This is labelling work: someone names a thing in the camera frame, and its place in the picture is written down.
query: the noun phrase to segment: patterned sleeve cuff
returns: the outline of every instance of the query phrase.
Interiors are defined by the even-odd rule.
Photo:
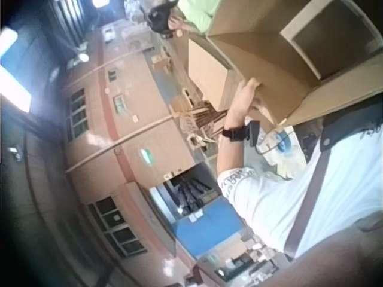
[[[218,185],[221,188],[222,195],[227,199],[230,193],[235,190],[236,186],[244,178],[252,177],[255,175],[255,170],[249,167],[230,169],[222,172],[217,179]]]

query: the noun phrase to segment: shoulder strap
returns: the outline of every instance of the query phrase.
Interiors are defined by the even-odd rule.
[[[327,151],[322,152],[319,156],[305,198],[298,211],[293,228],[287,237],[284,251],[287,255],[293,258],[295,257],[295,253],[306,230],[315,203],[317,202],[319,192],[321,191],[324,175],[326,174],[327,166],[329,164],[330,151],[331,150],[328,149]]]

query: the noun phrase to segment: black wristband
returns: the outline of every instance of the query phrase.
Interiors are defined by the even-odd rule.
[[[231,142],[240,142],[249,139],[248,127],[243,126],[237,129],[223,130],[222,135],[229,138]]]

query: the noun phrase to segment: blue object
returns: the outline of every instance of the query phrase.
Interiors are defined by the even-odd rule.
[[[187,216],[173,225],[173,231],[189,253],[198,257],[243,227],[234,208],[220,197],[203,208],[203,216],[196,222]]]
[[[280,133],[275,133],[275,138],[278,142],[276,148],[281,154],[286,154],[291,151],[291,140],[284,130]]]

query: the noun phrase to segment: black hair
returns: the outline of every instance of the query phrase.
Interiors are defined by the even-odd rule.
[[[164,4],[153,7],[148,14],[148,24],[153,32],[170,34],[173,31],[168,26],[171,9],[177,6],[178,0],[166,1]]]

